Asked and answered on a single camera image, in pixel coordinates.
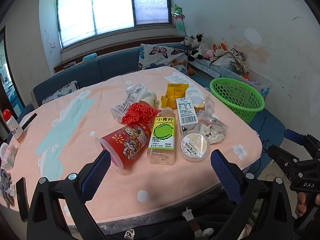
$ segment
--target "yellow-green bottle label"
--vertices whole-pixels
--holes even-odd
[[[153,124],[149,149],[174,150],[174,117],[156,117]]]

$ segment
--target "screw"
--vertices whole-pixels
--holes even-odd
[[[245,175],[248,179],[254,179],[254,175],[252,173],[247,173]]]
[[[283,181],[281,178],[276,178],[276,183],[281,184]]]
[[[71,174],[68,176],[68,179],[74,180],[76,177],[77,177],[77,174],[71,173]]]
[[[45,183],[45,180],[46,180],[46,177],[42,177],[42,178],[39,179],[39,183],[40,184]]]

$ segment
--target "calamansi juice bottle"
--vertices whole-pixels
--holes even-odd
[[[152,164],[173,165],[175,114],[170,107],[165,107],[155,118],[147,156]]]

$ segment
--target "red plastic cup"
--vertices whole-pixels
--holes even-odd
[[[102,138],[96,138],[98,150],[110,152],[111,161],[120,170],[130,169],[136,161],[137,153],[150,140],[151,130],[145,123],[127,125]]]

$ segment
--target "green plastic basket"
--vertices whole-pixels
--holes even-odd
[[[247,124],[265,106],[264,99],[257,90],[235,79],[213,79],[210,82],[210,90]]]

